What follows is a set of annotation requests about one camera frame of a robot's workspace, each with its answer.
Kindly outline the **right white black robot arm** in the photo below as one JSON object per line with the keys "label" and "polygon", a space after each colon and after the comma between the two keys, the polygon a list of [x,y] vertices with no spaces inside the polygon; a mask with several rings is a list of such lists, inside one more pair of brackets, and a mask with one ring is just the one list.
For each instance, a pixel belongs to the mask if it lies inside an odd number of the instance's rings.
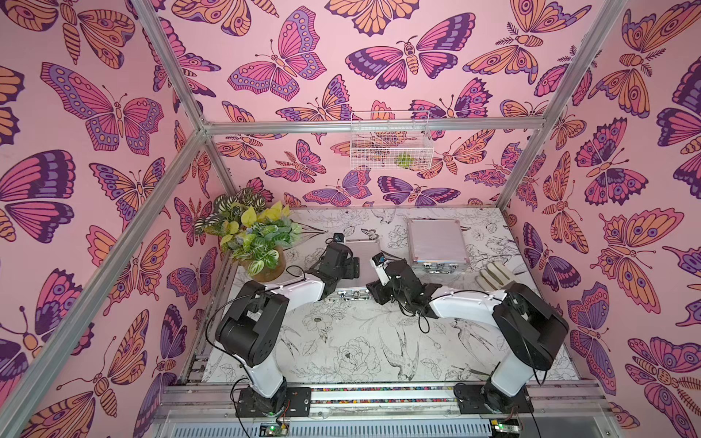
{"label": "right white black robot arm", "polygon": [[509,351],[480,391],[487,410],[509,412],[526,384],[548,372],[570,328],[556,310],[529,287],[511,281],[483,291],[424,284],[405,260],[375,255],[370,265],[378,279],[367,285],[375,302],[394,301],[419,319],[463,319],[496,327]]}

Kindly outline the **aluminium poker case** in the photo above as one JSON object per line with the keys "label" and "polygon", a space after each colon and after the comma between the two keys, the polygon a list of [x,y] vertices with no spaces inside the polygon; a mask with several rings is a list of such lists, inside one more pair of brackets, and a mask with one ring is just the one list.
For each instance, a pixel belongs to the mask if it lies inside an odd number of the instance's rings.
{"label": "aluminium poker case", "polygon": [[409,262],[430,274],[453,274],[469,265],[463,229],[455,219],[409,219]]}
{"label": "aluminium poker case", "polygon": [[374,240],[358,240],[346,242],[345,246],[352,250],[353,267],[358,275],[351,279],[342,279],[332,298],[346,301],[367,300],[371,297],[367,285],[378,280],[372,267],[372,258],[381,252],[380,245]]}

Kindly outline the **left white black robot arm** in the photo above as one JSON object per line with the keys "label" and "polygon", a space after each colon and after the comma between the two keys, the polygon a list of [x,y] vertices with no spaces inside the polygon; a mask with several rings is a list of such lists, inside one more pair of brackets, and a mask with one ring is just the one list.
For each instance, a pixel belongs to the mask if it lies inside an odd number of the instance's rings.
{"label": "left white black robot arm", "polygon": [[250,280],[242,286],[219,322],[215,340],[243,363],[257,410],[278,414],[287,406],[288,383],[274,357],[286,314],[326,299],[341,280],[359,276],[360,259],[348,246],[331,242],[301,279],[276,287]]}

